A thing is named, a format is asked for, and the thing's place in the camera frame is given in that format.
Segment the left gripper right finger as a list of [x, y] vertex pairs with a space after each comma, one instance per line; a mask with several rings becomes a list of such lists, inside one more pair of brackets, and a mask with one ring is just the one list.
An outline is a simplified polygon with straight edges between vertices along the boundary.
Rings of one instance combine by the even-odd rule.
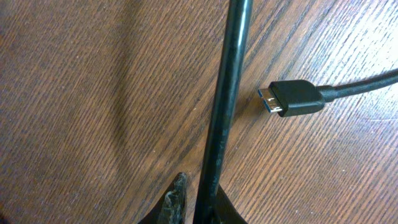
[[218, 187], [215, 200], [214, 223], [247, 224], [229, 200], [221, 186]]

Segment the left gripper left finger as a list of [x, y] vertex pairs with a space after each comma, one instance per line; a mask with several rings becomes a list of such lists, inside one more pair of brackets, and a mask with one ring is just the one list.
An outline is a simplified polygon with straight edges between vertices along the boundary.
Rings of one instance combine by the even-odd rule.
[[155, 207], [139, 224], [184, 224], [187, 200], [187, 175], [178, 173]]

